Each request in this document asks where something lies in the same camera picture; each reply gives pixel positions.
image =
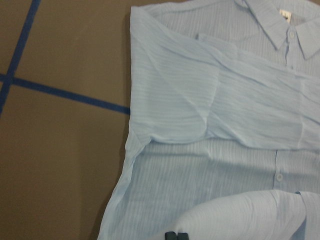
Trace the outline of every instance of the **shirt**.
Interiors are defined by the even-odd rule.
[[[132,8],[126,157],[99,239],[147,239],[239,193],[320,193],[319,16],[306,1]]]

